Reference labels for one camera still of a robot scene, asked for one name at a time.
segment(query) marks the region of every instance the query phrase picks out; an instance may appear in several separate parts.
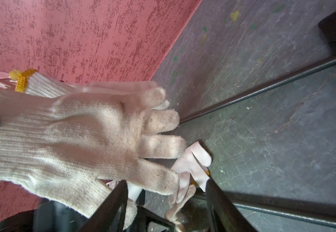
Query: yellow paint spot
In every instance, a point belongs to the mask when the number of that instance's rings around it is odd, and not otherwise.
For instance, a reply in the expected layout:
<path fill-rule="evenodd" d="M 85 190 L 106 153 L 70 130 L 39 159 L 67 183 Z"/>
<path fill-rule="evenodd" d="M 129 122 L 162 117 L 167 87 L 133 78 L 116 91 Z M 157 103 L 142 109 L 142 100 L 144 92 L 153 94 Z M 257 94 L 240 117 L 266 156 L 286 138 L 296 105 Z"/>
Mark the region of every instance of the yellow paint spot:
<path fill-rule="evenodd" d="M 203 44 L 205 42 L 205 40 L 207 39 L 207 36 L 208 36 L 208 34 L 205 33 L 203 38 L 201 38 L 200 44 Z"/>
<path fill-rule="evenodd" d="M 237 20 L 237 18 L 238 18 L 239 15 L 240 15 L 240 12 L 237 10 L 237 11 L 232 12 L 232 13 L 230 14 L 230 18 L 231 18 L 234 22 L 236 22 L 236 20 Z"/>

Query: work glove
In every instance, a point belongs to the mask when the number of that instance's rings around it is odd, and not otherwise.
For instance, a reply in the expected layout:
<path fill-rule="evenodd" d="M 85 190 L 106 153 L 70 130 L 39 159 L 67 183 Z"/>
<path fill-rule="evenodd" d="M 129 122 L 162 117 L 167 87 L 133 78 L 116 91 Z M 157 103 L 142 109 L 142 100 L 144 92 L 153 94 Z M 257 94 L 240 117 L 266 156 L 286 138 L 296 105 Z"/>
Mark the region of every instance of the work glove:
<path fill-rule="evenodd" d="M 169 196 L 169 204 L 171 207 L 184 199 L 191 184 L 191 179 L 205 192 L 209 179 L 207 167 L 209 167 L 211 163 L 212 157 L 198 141 L 185 149 L 185 152 L 170 168 L 180 176 L 180 187 L 178 191 Z"/>
<path fill-rule="evenodd" d="M 178 175 L 143 158 L 173 159 L 185 149 L 174 110 L 156 110 L 165 91 L 128 95 L 102 90 L 43 98 L 0 90 L 0 180 L 90 217 L 110 194 L 101 180 L 122 180 L 168 195 Z M 124 228 L 137 213 L 128 200 Z"/>

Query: dark metal bar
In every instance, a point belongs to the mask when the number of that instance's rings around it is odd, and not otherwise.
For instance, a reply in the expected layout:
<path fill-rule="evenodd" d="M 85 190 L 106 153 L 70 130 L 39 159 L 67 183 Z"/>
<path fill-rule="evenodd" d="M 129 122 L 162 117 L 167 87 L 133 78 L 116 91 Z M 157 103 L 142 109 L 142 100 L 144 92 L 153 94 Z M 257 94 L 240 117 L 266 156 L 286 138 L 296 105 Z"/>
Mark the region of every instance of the dark metal bar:
<path fill-rule="evenodd" d="M 212 179 L 205 192 L 211 232 L 257 232 Z"/>
<path fill-rule="evenodd" d="M 193 198 L 207 200 L 205 194 L 195 194 Z M 327 226 L 331 228 L 336 228 L 336 216 L 320 215 L 317 213 L 295 211 L 283 207 L 275 207 L 270 205 L 264 205 L 253 202 L 244 202 L 240 200 L 232 200 L 231 202 L 239 208 L 248 209 L 252 211 L 257 211 L 261 213 L 267 213 L 275 216 L 280 216 L 283 218 L 290 218 L 294 220 L 299 220 L 303 222 L 309 222 L 317 225 Z"/>
<path fill-rule="evenodd" d="M 296 81 L 298 79 L 301 79 L 303 77 L 307 77 L 309 75 L 320 72 L 324 69 L 327 69 L 329 67 L 333 67 L 335 65 L 336 65 L 336 57 L 332 57 L 332 58 L 322 60 L 320 62 L 317 62 L 317 63 L 313 64 L 313 65 L 310 65 L 310 66 L 307 66 L 303 69 L 300 69 L 296 72 L 292 72 L 292 73 L 290 73 L 286 76 L 278 78 L 274 81 L 270 81 L 270 82 L 265 83 L 261 86 L 257 86 L 257 87 L 255 87 L 251 90 L 247 90 L 247 91 L 245 91 L 245 92 L 243 92 L 243 93 L 241 93 L 237 96 L 234 96 L 234 97 L 231 97 L 231 98 L 226 99 L 224 101 L 221 101 L 220 103 L 217 103 L 213 106 L 205 108 L 205 109 L 203 109 L 199 112 L 190 114 L 190 115 L 182 118 L 180 120 L 180 124 L 191 121 L 191 120 L 193 120 L 195 118 L 198 118 L 198 117 L 201 117 L 203 115 L 212 113 L 212 112 L 217 111 L 219 109 L 225 108 L 229 105 L 241 102 L 241 101 L 246 100 L 248 98 L 251 98 L 253 96 L 257 96 L 257 95 L 262 94 L 264 92 L 267 92 L 269 90 L 273 90 L 277 87 L 280 87 L 282 85 L 286 85 L 288 83 L 291 83 L 291 82 Z"/>
<path fill-rule="evenodd" d="M 128 187 L 125 180 L 114 188 L 101 206 L 77 232 L 122 232 L 127 210 Z"/>

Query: green paint speck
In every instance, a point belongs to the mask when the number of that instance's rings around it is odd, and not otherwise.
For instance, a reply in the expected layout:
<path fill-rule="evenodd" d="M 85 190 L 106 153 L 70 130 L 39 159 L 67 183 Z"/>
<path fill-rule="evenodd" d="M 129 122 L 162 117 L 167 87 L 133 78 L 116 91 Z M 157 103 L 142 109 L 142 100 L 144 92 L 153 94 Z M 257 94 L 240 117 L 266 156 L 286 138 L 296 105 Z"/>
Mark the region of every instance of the green paint speck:
<path fill-rule="evenodd" d="M 178 76 L 178 72 L 174 71 L 173 74 L 172 74 L 172 78 L 176 78 L 177 76 Z"/>
<path fill-rule="evenodd" d="M 176 80 L 177 72 L 174 72 L 172 75 L 172 80 L 170 81 L 170 86 L 174 84 L 174 81 Z"/>
<path fill-rule="evenodd" d="M 281 5 L 281 6 L 277 6 L 277 7 L 275 7 L 275 8 L 273 9 L 272 13 L 273 13 L 273 14 L 274 14 L 274 13 L 277 13 L 277 12 L 281 11 L 281 10 L 284 9 L 284 8 L 285 8 L 285 5 L 284 5 L 284 4 Z"/>

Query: pink textured wall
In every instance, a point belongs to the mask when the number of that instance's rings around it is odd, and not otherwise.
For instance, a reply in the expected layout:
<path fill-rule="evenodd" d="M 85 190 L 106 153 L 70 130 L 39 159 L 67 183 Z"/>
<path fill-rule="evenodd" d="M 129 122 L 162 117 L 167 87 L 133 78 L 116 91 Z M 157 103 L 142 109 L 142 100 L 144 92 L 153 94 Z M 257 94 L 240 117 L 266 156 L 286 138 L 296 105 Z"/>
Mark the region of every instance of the pink textured wall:
<path fill-rule="evenodd" d="M 69 83 L 149 80 L 201 0 L 0 0 L 0 71 Z M 0 221 L 39 199 L 0 183 Z"/>

